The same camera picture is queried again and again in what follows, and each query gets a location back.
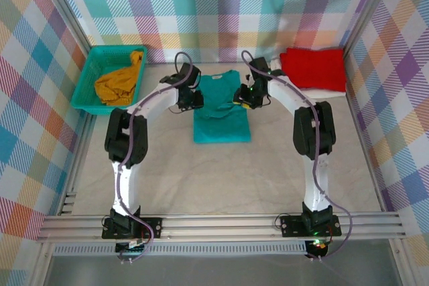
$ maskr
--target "folded t-shirt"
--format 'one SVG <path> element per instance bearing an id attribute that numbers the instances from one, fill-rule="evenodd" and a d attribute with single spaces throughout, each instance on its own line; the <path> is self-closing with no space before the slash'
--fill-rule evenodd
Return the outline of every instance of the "folded t-shirt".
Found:
<path id="1" fill-rule="evenodd" d="M 282 70 L 298 88 L 346 91 L 343 50 L 288 48 L 280 54 Z"/>
<path id="2" fill-rule="evenodd" d="M 282 65 L 279 58 L 274 58 L 270 63 L 271 70 L 281 70 Z M 331 98 L 345 96 L 346 92 L 339 92 L 336 90 L 322 90 L 320 88 L 301 88 L 300 89 L 306 96 L 313 99 L 318 98 Z"/>
<path id="3" fill-rule="evenodd" d="M 250 142 L 247 111 L 233 104 L 240 85 L 236 70 L 201 76 L 198 89 L 204 96 L 204 106 L 194 110 L 195 143 Z"/>

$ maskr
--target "yellow cloth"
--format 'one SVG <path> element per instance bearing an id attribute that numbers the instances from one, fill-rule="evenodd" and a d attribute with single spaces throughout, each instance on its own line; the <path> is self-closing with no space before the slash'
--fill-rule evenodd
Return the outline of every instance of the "yellow cloth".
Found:
<path id="1" fill-rule="evenodd" d="M 121 106 L 130 105 L 133 101 L 143 52 L 135 50 L 129 57 L 131 66 L 103 75 L 95 81 L 95 92 L 103 104 Z"/>

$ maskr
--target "colorful checkered pattern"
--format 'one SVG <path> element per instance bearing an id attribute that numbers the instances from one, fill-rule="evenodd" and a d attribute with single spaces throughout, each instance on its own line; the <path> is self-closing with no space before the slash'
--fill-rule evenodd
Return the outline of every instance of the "colorful checkered pattern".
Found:
<path id="1" fill-rule="evenodd" d="M 0 285 L 22 285 L 82 126 L 70 99 L 85 58 L 51 0 L 0 8 Z"/>
<path id="2" fill-rule="evenodd" d="M 429 0 L 382 0 L 347 67 L 383 199 L 429 285 Z"/>
<path id="3" fill-rule="evenodd" d="M 150 63 L 271 58 L 289 46 L 346 42 L 366 0 L 68 0 L 90 42 L 145 44 Z"/>

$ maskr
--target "teal t-shirt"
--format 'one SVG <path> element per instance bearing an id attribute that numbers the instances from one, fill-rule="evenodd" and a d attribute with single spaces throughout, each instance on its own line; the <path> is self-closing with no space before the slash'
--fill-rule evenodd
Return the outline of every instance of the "teal t-shirt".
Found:
<path id="1" fill-rule="evenodd" d="M 247 111 L 233 103 L 240 84 L 236 70 L 201 76 L 198 89 L 204 97 L 204 107 L 194 110 L 195 143 L 250 142 Z"/>

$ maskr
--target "green basket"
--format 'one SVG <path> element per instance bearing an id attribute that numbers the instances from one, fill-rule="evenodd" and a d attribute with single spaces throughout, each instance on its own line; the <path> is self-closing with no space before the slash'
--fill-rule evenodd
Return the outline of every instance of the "green basket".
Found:
<path id="1" fill-rule="evenodd" d="M 136 103 L 147 58 L 146 47 L 142 45 L 95 46 L 89 52 L 79 82 L 74 90 L 72 106 L 75 109 L 82 109 L 94 115 L 108 115 L 117 107 L 126 107 L 104 105 L 95 92 L 94 83 L 104 74 L 130 66 L 131 60 L 129 55 L 133 50 L 143 52 L 139 78 L 135 85 L 133 102 L 130 105 Z"/>

